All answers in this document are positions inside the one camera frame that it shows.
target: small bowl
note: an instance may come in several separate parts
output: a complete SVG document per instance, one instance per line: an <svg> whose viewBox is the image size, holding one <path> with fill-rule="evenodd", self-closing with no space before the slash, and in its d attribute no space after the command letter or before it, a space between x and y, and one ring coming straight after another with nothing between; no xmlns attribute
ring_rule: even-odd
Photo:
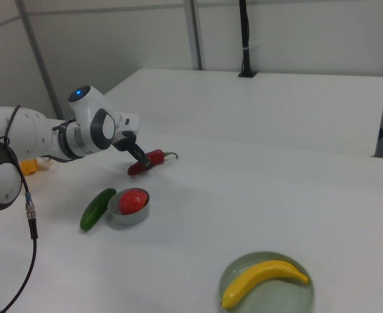
<svg viewBox="0 0 383 313"><path fill-rule="evenodd" d="M130 191L133 189L145 192L147 194L147 203L138 212L135 212L129 215L123 215L119 210L120 198L126 191ZM108 202L107 210L110 212L113 219L120 224L123 224L123 225L137 224L143 221L149 214L149 193L146 190L141 188L129 188L129 189L122 190L121 192L118 192L117 194L112 196L112 198Z"/></svg>

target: cucumber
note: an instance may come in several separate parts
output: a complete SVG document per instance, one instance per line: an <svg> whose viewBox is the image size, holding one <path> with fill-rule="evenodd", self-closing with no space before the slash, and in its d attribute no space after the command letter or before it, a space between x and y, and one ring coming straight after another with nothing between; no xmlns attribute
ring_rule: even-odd
<svg viewBox="0 0 383 313"><path fill-rule="evenodd" d="M80 227L82 230L89 230L97 223L104 212L106 212L108 202L116 193L114 188L107 188L91 201L81 218Z"/></svg>

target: yellow object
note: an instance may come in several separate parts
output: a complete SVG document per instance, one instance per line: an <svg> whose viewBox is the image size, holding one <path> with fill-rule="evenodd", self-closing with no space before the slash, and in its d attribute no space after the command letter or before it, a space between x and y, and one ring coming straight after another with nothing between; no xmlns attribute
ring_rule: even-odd
<svg viewBox="0 0 383 313"><path fill-rule="evenodd" d="M296 278L305 284L309 277L300 273L291 263L270 260L258 263L241 273L227 287L222 297L222 307L225 309L237 305L256 285L272 278Z"/></svg>
<svg viewBox="0 0 383 313"><path fill-rule="evenodd" d="M37 159L34 158L33 160L21 161L20 168L25 176L36 173L38 168Z"/></svg>

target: tomato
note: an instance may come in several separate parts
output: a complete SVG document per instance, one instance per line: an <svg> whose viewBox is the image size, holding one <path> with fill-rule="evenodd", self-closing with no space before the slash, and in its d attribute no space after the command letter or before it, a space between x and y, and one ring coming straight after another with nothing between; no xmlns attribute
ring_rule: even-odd
<svg viewBox="0 0 383 313"><path fill-rule="evenodd" d="M147 203L147 194L139 189L126 191L119 201L119 210L123 215L136 213Z"/></svg>

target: green glass plate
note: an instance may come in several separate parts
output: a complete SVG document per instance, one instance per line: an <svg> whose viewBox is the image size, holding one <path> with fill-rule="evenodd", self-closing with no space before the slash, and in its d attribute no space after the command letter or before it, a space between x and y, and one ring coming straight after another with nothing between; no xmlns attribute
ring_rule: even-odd
<svg viewBox="0 0 383 313"><path fill-rule="evenodd" d="M250 266L268 260L282 260L294 265L310 278L306 285L298 280L273 279L253 288L229 313L308 313L311 311L314 288L311 276L298 262L275 252L255 252L233 261L223 272L219 283L219 299L230 283Z"/></svg>

